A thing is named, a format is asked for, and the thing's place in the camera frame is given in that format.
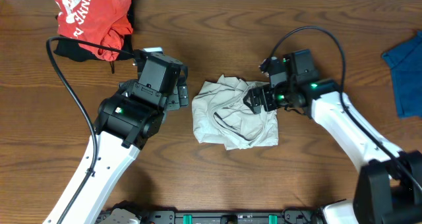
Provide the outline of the beige t-shirt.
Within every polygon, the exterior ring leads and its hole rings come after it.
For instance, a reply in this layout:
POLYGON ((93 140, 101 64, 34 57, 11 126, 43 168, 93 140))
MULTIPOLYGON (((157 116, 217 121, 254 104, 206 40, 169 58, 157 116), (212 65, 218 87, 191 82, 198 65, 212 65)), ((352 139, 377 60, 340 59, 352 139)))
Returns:
POLYGON ((222 75, 206 81, 192 100, 193 134, 200 143, 223 144, 226 150, 277 146, 277 112, 254 114, 243 98, 265 82, 245 82, 222 75))

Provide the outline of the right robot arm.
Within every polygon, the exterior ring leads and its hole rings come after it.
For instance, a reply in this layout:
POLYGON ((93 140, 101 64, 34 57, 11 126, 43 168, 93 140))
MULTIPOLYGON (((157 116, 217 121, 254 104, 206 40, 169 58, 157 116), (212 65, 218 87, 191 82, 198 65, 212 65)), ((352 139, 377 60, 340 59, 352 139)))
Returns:
POLYGON ((243 102, 253 113, 304 112, 343 149, 359 176, 353 200, 328 204, 313 223, 420 223, 421 152, 405 152, 383 137, 333 80, 321 80, 310 59, 270 57, 259 66, 269 84, 243 102))

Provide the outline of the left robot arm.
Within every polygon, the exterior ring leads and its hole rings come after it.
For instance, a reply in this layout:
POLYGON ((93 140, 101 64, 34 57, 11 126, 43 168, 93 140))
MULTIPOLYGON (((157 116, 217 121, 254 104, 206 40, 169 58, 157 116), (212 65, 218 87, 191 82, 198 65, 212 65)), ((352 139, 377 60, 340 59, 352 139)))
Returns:
POLYGON ((77 170, 46 223, 94 223, 111 191, 169 110, 186 107, 187 75, 140 72, 119 84, 89 122, 89 143, 77 170))

